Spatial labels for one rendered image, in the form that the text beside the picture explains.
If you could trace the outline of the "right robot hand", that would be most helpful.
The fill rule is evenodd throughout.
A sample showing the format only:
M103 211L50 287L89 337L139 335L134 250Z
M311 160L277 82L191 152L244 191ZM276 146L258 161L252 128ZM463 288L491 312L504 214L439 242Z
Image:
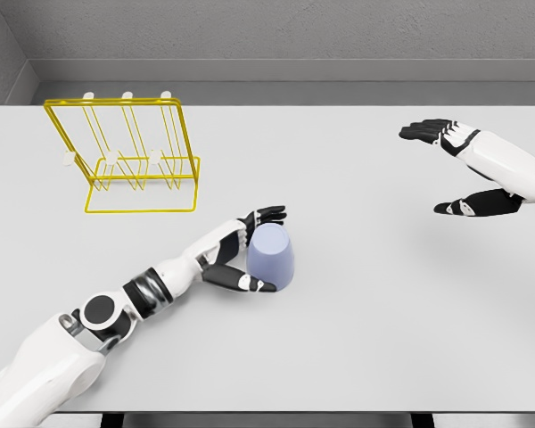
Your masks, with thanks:
M443 215L485 218L516 213L535 203L535 157L496 134L450 119L424 119L403 127L399 136L439 146L499 188L442 202Z

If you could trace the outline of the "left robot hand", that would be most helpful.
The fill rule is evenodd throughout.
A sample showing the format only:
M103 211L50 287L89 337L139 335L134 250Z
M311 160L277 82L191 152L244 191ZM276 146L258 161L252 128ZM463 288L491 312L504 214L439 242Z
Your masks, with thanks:
M267 226L282 226L287 217L284 205L253 210L243 218L228 220L196 243L188 247L185 255L196 262L196 275L204 282L235 292L278 292L292 279L291 272L269 274L261 267L254 276L229 262L248 250L252 237Z

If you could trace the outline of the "lavender cup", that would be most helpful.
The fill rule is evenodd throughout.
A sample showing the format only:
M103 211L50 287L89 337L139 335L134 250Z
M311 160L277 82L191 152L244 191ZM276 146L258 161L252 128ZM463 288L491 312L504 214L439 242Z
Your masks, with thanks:
M286 229L275 223L258 226L251 237L246 266L252 276L282 291L294 275L294 253Z

